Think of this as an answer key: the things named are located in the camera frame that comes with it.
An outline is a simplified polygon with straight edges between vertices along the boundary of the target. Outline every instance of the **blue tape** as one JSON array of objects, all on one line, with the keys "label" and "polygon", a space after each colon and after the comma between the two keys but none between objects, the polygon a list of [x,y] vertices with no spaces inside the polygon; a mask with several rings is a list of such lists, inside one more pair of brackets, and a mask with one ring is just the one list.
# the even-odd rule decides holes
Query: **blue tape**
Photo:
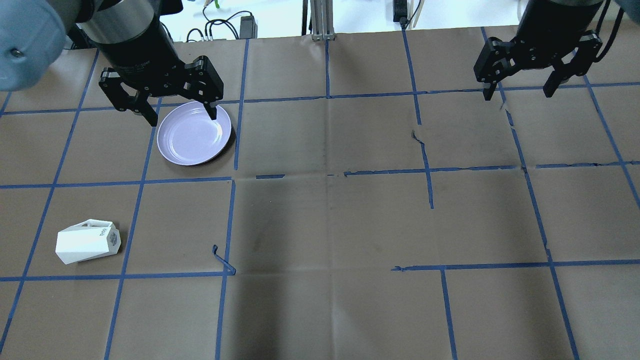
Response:
[{"label": "blue tape", "polygon": [[423,168],[407,168],[407,169],[398,169],[398,170],[361,170],[361,171],[345,171],[344,176],[354,176],[354,175],[378,175],[378,174],[416,174],[420,172],[425,172],[426,170]]},{"label": "blue tape", "polygon": [[427,159],[427,150],[424,148],[424,142],[419,140],[415,136],[415,131],[412,131],[411,137],[420,143],[422,149],[422,160],[424,162],[424,173],[427,175],[427,192],[429,194],[429,206],[433,209],[433,187],[431,186],[431,169],[429,168],[429,160]]},{"label": "blue tape", "polygon": [[329,99],[331,97],[331,93],[329,91],[329,40],[324,41],[324,74],[326,76],[326,98]]},{"label": "blue tape", "polygon": [[514,168],[516,168],[515,165],[495,165],[495,166],[487,166],[487,167],[440,167],[440,168],[432,168],[429,171],[431,172],[448,172],[448,171],[460,171],[460,170],[485,171],[485,170],[512,170]]},{"label": "blue tape", "polygon": [[273,175],[256,175],[256,179],[281,179],[285,174],[273,174]]},{"label": "blue tape", "polygon": [[218,176],[218,177],[192,177],[187,179],[156,179],[145,180],[145,184],[172,184],[172,183],[206,183],[213,181],[229,181],[230,176]]},{"label": "blue tape", "polygon": [[608,166],[618,166],[619,162],[614,161],[612,163],[575,163],[575,164],[539,164],[536,165],[536,168],[566,168],[566,167],[608,167]]},{"label": "blue tape", "polygon": [[332,99],[351,99],[355,97],[385,97],[385,96],[406,96],[415,95],[415,92],[380,92],[375,94],[345,94],[345,95],[331,95]]},{"label": "blue tape", "polygon": [[281,101],[306,101],[306,100],[317,100],[324,99],[325,96],[299,96],[299,97],[274,97],[272,99],[247,99],[245,103],[254,103],[254,102],[281,102]]},{"label": "blue tape", "polygon": [[[486,37],[486,31],[484,30],[484,27],[481,28],[482,34],[483,34],[483,38],[484,41],[486,41],[487,37]],[[502,97],[502,102],[506,102],[506,96],[504,94],[504,89],[502,88],[502,83],[498,84],[498,88],[500,90],[500,96]],[[544,245],[545,248],[545,252],[547,253],[547,262],[548,262],[548,266],[551,272],[551,277],[554,280],[554,286],[556,288],[556,296],[558,299],[558,303],[560,305],[560,310],[563,314],[563,320],[564,320],[564,327],[566,329],[566,333],[569,339],[569,344],[571,345],[571,350],[573,352],[573,358],[576,360],[579,360],[579,355],[578,355],[578,349],[576,347],[575,344],[575,340],[573,338],[573,332],[571,330],[571,324],[569,323],[569,317],[566,313],[566,309],[564,308],[564,298],[562,296],[562,291],[560,289],[560,285],[557,281],[557,275],[556,275],[556,270],[554,268],[554,264],[553,264],[553,257],[551,256],[551,251],[547,248],[547,234],[545,232],[545,227],[542,223],[542,217],[540,216],[540,209],[538,207],[538,201],[536,200],[536,194],[533,191],[533,185],[531,183],[531,178],[529,177],[529,171],[527,170],[527,163],[525,161],[524,158],[524,154],[522,152],[522,146],[520,146],[520,141],[518,139],[518,133],[515,130],[514,124],[513,124],[513,118],[510,114],[510,112],[505,109],[505,112],[507,113],[507,118],[509,120],[509,125],[511,125],[511,134],[513,135],[513,141],[516,143],[516,148],[518,149],[518,156],[520,157],[520,161],[522,163],[522,171],[524,172],[524,177],[525,180],[527,181],[527,189],[529,191],[529,197],[531,198],[531,205],[533,206],[533,210],[534,213],[536,215],[536,221],[538,222],[538,229],[540,230],[540,236],[542,238],[542,243]]]},{"label": "blue tape", "polygon": [[444,270],[440,271],[440,280],[442,282],[442,297],[444,300],[444,311],[447,315],[447,328],[449,329],[449,344],[451,345],[451,356],[453,360],[458,360],[458,351],[456,350],[456,338],[453,333],[453,319],[451,318],[451,304],[449,303],[449,289],[447,288],[447,276]]},{"label": "blue tape", "polygon": [[2,108],[0,108],[0,117],[2,117],[2,115],[4,115],[4,111],[6,110],[6,106],[9,105],[9,99],[11,98],[11,94],[13,94],[13,92],[8,92],[6,94],[6,97],[4,98],[4,102],[2,104]]},{"label": "blue tape", "polygon": [[596,99],[596,95],[593,92],[591,83],[589,82],[587,75],[585,75],[583,78],[584,78],[584,82],[587,84],[587,89],[589,90],[589,95],[591,96],[593,105],[596,107],[596,111],[598,112],[598,116],[600,117],[602,127],[604,127],[604,130],[607,133],[607,137],[611,142],[611,147],[613,148],[613,151],[616,153],[616,157],[618,158],[622,171],[625,173],[625,177],[627,178],[627,183],[629,184],[629,188],[631,189],[631,194],[634,196],[634,200],[636,201],[636,206],[638,207],[638,209],[640,209],[640,197],[638,197],[638,192],[636,190],[636,186],[634,185],[634,181],[631,179],[631,175],[629,174],[629,170],[627,169],[625,161],[622,158],[622,154],[620,153],[620,150],[618,149],[618,145],[616,145],[616,141],[613,138],[613,135],[611,134],[609,125],[607,125],[607,121],[604,117],[604,114],[602,113],[602,109],[600,109],[600,105],[598,104],[598,99]]},{"label": "blue tape", "polygon": [[54,186],[58,183],[58,178],[60,176],[60,172],[62,171],[62,166],[65,162],[65,157],[67,156],[67,151],[69,149],[69,144],[71,143],[71,138],[74,134],[74,129],[77,124],[78,116],[80,115],[80,109],[82,108],[82,103],[84,102],[84,98],[86,97],[87,89],[89,88],[89,82],[91,80],[91,75],[93,74],[93,70],[95,69],[95,64],[98,61],[98,51],[95,52],[95,56],[93,57],[93,63],[91,65],[91,69],[89,71],[89,76],[84,82],[84,90],[82,92],[82,96],[80,96],[80,101],[76,108],[76,115],[74,116],[74,121],[71,124],[71,128],[69,130],[69,135],[67,136],[67,142],[65,143],[65,148],[62,151],[62,155],[60,157],[60,162],[58,163],[58,169],[56,171],[56,175],[53,178],[53,186],[49,190],[49,196],[47,197],[47,202],[45,203],[44,209],[42,210],[42,216],[40,217],[40,222],[38,223],[38,229],[36,230],[35,237],[33,239],[33,243],[31,244],[31,249],[29,250],[29,256],[27,257],[27,261],[24,265],[24,269],[22,271],[22,280],[20,280],[20,284],[18,285],[18,290],[15,292],[15,296],[13,298],[13,304],[11,306],[11,310],[9,313],[9,317],[7,319],[7,323],[4,327],[3,337],[0,339],[0,353],[4,348],[4,343],[6,341],[7,334],[9,333],[9,328],[11,326],[11,320],[13,318],[13,314],[15,313],[15,309],[18,306],[18,301],[20,300],[20,295],[22,294],[22,287],[24,286],[24,278],[27,276],[29,272],[29,267],[31,266],[31,261],[33,260],[33,254],[35,253],[36,247],[38,246],[38,240],[40,239],[40,233],[42,232],[42,226],[44,225],[45,217],[47,216],[47,212],[49,210],[49,206],[51,205],[51,199],[53,198]]},{"label": "blue tape", "polygon": [[[163,98],[158,99],[158,104],[156,105],[156,114],[160,112],[160,106],[162,105],[162,100]],[[113,313],[111,314],[111,323],[109,325],[109,335],[107,337],[107,344],[104,350],[104,360],[108,360],[109,354],[111,353],[111,344],[113,342],[113,331],[115,330],[116,320],[118,318],[118,309],[120,309],[120,299],[122,298],[122,287],[124,286],[127,265],[129,264],[129,254],[131,252],[131,246],[133,245],[133,234],[136,231],[136,224],[138,222],[138,212],[140,211],[140,202],[142,201],[142,193],[145,187],[145,179],[147,177],[149,159],[151,158],[151,150],[153,149],[155,134],[156,134],[156,128],[152,127],[151,132],[149,134],[149,142],[147,145],[147,155],[145,157],[145,164],[144,164],[144,167],[142,168],[142,176],[140,177],[140,186],[138,188],[136,206],[133,211],[131,226],[129,228],[129,238],[127,239],[127,246],[125,248],[124,258],[122,260],[122,269],[120,271],[120,281],[118,281],[118,290],[116,292],[116,299],[113,306]]]},{"label": "blue tape", "polygon": [[49,109],[49,110],[21,110],[6,111],[3,115],[30,115],[30,114],[47,114],[47,113],[74,113],[76,109]]},{"label": "blue tape", "polygon": [[218,307],[218,329],[216,331],[216,360],[220,360],[220,350],[222,348],[222,321],[225,315],[225,299],[227,297],[227,275],[222,277],[222,287],[220,288],[220,305]]},{"label": "blue tape", "polygon": [[240,132],[242,131],[242,112],[244,109],[244,88],[246,85],[246,62],[249,58],[249,39],[244,43],[244,60],[242,64],[242,79],[240,81],[240,105],[238,107],[238,124],[236,126],[236,151],[234,153],[234,170],[238,169],[238,156],[240,153]]},{"label": "blue tape", "polygon": [[569,315],[566,312],[566,306],[564,306],[564,297],[562,295],[562,290],[560,289],[560,282],[558,281],[558,275],[556,273],[556,267],[554,266],[553,258],[551,256],[551,250],[545,249],[545,251],[547,252],[547,259],[549,259],[549,270],[551,270],[551,278],[553,279],[554,288],[556,289],[558,303],[560,304],[560,313],[562,314],[562,319],[564,321],[564,328],[566,329],[566,334],[569,339],[569,346],[571,346],[573,359],[580,360],[580,355],[578,354],[578,346],[575,344],[573,331],[571,329],[571,323],[569,322]]}]

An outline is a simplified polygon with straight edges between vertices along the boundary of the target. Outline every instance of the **white object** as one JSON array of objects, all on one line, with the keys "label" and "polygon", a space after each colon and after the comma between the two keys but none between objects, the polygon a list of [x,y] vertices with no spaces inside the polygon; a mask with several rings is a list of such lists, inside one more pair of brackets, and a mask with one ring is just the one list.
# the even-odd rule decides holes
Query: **white object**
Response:
[{"label": "white object", "polygon": [[120,231],[110,221],[89,219],[58,232],[56,255],[66,265],[113,255],[120,248]]},{"label": "white object", "polygon": [[173,109],[157,130],[162,156],[174,164],[197,165],[218,155],[231,137],[231,119],[220,105],[216,109],[216,120],[197,101]]}]

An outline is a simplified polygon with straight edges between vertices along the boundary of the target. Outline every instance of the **floor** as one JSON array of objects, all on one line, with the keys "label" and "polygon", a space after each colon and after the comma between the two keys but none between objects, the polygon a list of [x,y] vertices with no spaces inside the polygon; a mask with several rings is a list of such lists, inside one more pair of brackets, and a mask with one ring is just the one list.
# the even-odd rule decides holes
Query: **floor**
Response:
[{"label": "floor", "polygon": [[[640,28],[485,102],[483,37],[514,31],[176,44],[237,133],[196,167],[64,52],[0,95],[0,359],[637,359]],[[64,265],[87,218],[122,248]]]}]

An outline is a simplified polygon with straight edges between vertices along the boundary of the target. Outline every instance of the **grid square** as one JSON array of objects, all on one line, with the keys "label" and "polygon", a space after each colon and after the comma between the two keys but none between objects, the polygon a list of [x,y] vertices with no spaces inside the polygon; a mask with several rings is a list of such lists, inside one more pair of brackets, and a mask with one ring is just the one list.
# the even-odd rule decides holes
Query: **grid square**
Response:
[{"label": "grid square", "polygon": [[336,359],[451,359],[440,272],[335,272]]},{"label": "grid square", "polygon": [[429,221],[443,264],[547,261],[522,171],[435,172]]},{"label": "grid square", "polygon": [[252,39],[245,81],[245,99],[324,96],[324,42],[310,35]]},{"label": "grid square", "polygon": [[[224,104],[222,108],[229,114],[231,126],[237,129],[238,105]],[[173,109],[175,108],[161,108],[158,119],[164,119]],[[157,138],[154,138],[151,158],[149,159],[147,169],[147,179],[191,179],[195,177],[232,176],[234,175],[235,145],[236,134],[233,132],[225,149],[213,160],[201,165],[186,167],[176,165],[165,159],[162,154],[160,154],[160,150],[158,150]]]},{"label": "grid square", "polygon": [[227,278],[220,358],[332,358],[328,272]]},{"label": "grid square", "polygon": [[429,166],[478,167],[520,164],[518,149],[502,101],[484,101],[479,93],[420,95]]},{"label": "grid square", "polygon": [[640,266],[556,268],[581,359],[640,354]]},{"label": "grid square", "polygon": [[537,90],[506,97],[529,166],[618,160],[587,89],[564,89],[551,99]]},{"label": "grid square", "polygon": [[102,359],[117,289],[117,280],[25,282],[2,359]]},{"label": "grid square", "polygon": [[[518,26],[495,26],[484,29],[486,32],[486,36],[488,37],[497,37],[502,41],[511,41],[513,37],[516,36],[516,32],[518,31]],[[477,50],[477,56],[480,55],[480,50]],[[573,54],[569,54],[563,58],[564,63],[568,63],[573,58]],[[518,71],[513,76],[508,76],[504,80],[502,80],[502,85],[506,87],[511,86],[543,86],[549,75],[553,71],[552,67],[548,67],[546,69],[531,69],[531,70],[522,70]],[[569,81],[566,82],[567,85],[583,85],[584,79],[582,76],[572,76]]]},{"label": "grid square", "polygon": [[245,104],[238,170],[326,174],[327,107],[326,99]]},{"label": "grid square", "polygon": [[0,276],[22,275],[49,191],[50,189],[0,190]]},{"label": "grid square", "polygon": [[458,359],[573,359],[548,268],[448,270]]},{"label": "grid square", "polygon": [[243,274],[327,269],[326,178],[238,180],[232,264]]},{"label": "grid square", "polygon": [[0,324],[6,324],[18,284],[18,281],[0,282]]},{"label": "grid square", "polygon": [[148,184],[142,195],[127,273],[221,271],[230,181]]},{"label": "grid square", "polygon": [[439,263],[424,174],[329,178],[335,268]]},{"label": "grid square", "polygon": [[[600,38],[609,39],[613,21],[605,21]],[[594,84],[640,81],[640,28],[631,20],[624,20],[616,35],[616,41],[604,60],[593,64],[587,77]]]},{"label": "grid square", "polygon": [[[138,185],[57,188],[47,210],[28,275],[119,274],[127,246]],[[120,252],[65,265],[56,255],[58,231],[89,218],[113,221],[120,231]]]},{"label": "grid square", "polygon": [[424,168],[413,96],[329,101],[328,170]]},{"label": "grid square", "polygon": [[640,160],[640,86],[593,88],[598,105],[625,160]]},{"label": "grid square", "polygon": [[225,84],[224,100],[240,99],[244,45],[245,40],[176,42],[173,44],[178,52],[178,57],[185,63],[191,63],[200,55],[209,57],[213,67]]},{"label": "grid square", "polygon": [[[106,67],[111,67],[109,60],[104,57],[104,54],[98,54],[98,60],[95,62],[95,67],[93,68],[93,74],[91,74],[91,80],[89,80],[89,87],[86,89],[86,95],[84,96],[84,101],[82,102],[83,108],[112,108],[113,105],[109,98],[104,95],[104,92],[100,88],[98,82],[100,81],[100,75],[102,71]],[[125,84],[122,84],[122,88],[131,96],[136,95],[136,91],[133,88],[128,87]],[[149,104],[152,106],[157,104],[158,99],[155,97],[148,98]]]},{"label": "grid square", "polygon": [[62,50],[34,87],[12,93],[6,111],[76,109],[95,52],[96,49]]},{"label": "grid square", "polygon": [[482,88],[474,74],[484,46],[479,28],[412,30],[406,37],[418,91]]},{"label": "grid square", "polygon": [[74,115],[3,115],[0,122],[0,168],[3,170],[0,183],[52,183]]},{"label": "grid square", "polygon": [[620,167],[529,172],[554,260],[640,258],[640,211]]},{"label": "grid square", "polygon": [[220,277],[125,280],[110,359],[208,359]]},{"label": "grid square", "polygon": [[337,35],[329,42],[329,78],[332,95],[412,91],[402,33]]},{"label": "grid square", "polygon": [[139,181],[150,133],[131,112],[82,111],[58,182]]}]

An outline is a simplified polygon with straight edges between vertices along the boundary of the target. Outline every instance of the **cable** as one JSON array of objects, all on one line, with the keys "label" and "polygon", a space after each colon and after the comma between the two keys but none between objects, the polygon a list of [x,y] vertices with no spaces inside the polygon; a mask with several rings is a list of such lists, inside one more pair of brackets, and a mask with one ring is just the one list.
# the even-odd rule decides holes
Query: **cable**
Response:
[{"label": "cable", "polygon": [[421,4],[422,4],[422,0],[418,0],[418,6],[415,7],[415,10],[413,11],[413,14],[411,15],[411,17],[404,24],[400,25],[402,27],[402,30],[406,29],[406,27],[409,26],[409,24],[411,24],[411,20],[413,20],[413,17],[418,12],[418,9],[420,8]]},{"label": "cable", "polygon": [[238,37],[238,32],[236,30],[236,27],[231,22],[229,22],[228,20],[225,20],[225,19],[213,19],[213,20],[210,20],[207,24],[205,24],[205,33],[207,32],[207,25],[208,25],[209,26],[209,31],[208,31],[209,32],[209,36],[212,37],[213,36],[213,33],[212,33],[213,32],[213,26],[214,25],[222,25],[222,24],[226,25],[229,28],[229,30],[231,30],[231,34],[233,34],[234,38],[236,38],[236,39],[239,38]]},{"label": "cable", "polygon": [[202,31],[200,31],[200,29],[191,29],[189,30],[189,32],[187,33],[187,42],[189,42],[189,36],[191,35],[192,32],[197,31],[200,34],[200,38],[204,38],[204,35],[202,34]]},{"label": "cable", "polygon": [[171,41],[173,41],[173,36],[171,36],[171,33],[169,32],[169,29],[166,27],[166,25],[164,25],[163,22],[160,22],[160,24],[162,24],[162,27],[166,31],[166,34],[169,35],[169,38],[171,39]]},{"label": "cable", "polygon": [[600,13],[600,18],[598,19],[598,26],[596,26],[596,34],[600,34],[600,29],[602,28],[602,22],[604,21],[604,15],[607,15],[607,11],[609,11],[609,5],[611,4],[611,0],[607,0],[604,3],[604,7],[602,8],[602,13]]},{"label": "cable", "polygon": [[620,8],[618,11],[618,16],[616,17],[616,22],[613,24],[613,29],[611,29],[611,35],[609,35],[609,39],[607,40],[607,45],[605,45],[604,50],[600,53],[600,55],[596,56],[593,62],[599,63],[604,56],[609,52],[609,49],[613,45],[613,41],[616,39],[616,35],[618,34],[618,29],[620,29],[620,24],[622,23],[622,16],[625,14],[625,11]]}]

